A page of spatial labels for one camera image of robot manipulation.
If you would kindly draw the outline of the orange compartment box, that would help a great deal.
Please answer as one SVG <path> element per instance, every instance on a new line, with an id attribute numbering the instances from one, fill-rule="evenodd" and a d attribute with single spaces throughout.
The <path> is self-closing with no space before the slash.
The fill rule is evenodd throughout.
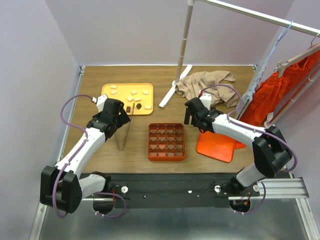
<path id="1" fill-rule="evenodd" d="M 147 156 L 151 162 L 184 161 L 186 158 L 186 138 L 183 124 L 149 124 Z"/>

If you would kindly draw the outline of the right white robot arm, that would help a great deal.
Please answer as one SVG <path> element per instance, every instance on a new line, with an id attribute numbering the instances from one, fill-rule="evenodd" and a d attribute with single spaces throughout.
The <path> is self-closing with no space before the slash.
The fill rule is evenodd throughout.
<path id="1" fill-rule="evenodd" d="M 274 126 L 263 128 L 236 120 L 219 110 L 208 110 L 199 97 L 185 104 L 185 124 L 202 133 L 222 134 L 250 147 L 254 162 L 240 170 L 221 189 L 241 196 L 248 187 L 264 178 L 273 178 L 294 156 L 281 131 Z"/>

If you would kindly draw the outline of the dark hexagon chocolate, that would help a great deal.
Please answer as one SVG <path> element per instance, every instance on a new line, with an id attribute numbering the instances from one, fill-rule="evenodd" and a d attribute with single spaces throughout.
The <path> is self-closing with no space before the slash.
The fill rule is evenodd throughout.
<path id="1" fill-rule="evenodd" d="M 137 105 L 136 105 L 136 108 L 139 110 L 139 109 L 141 109 L 142 108 L 142 104 L 141 103 L 138 103 Z"/>

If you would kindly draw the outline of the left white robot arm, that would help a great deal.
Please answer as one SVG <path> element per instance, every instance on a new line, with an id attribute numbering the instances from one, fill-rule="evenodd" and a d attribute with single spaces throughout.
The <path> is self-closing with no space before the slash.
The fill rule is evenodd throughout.
<path id="1" fill-rule="evenodd" d="M 96 171 L 81 178 L 81 174 L 93 154 L 119 128 L 129 123 L 130 118 L 124 103 L 118 99 L 103 94 L 90 100 L 96 105 L 97 114 L 86 127 L 78 127 L 83 135 L 71 151 L 55 166 L 46 166 L 40 176 L 40 202 L 53 207 L 55 214 L 62 219 L 74 213 L 81 200 L 90 195 L 118 197 L 112 191 L 110 175 Z"/>

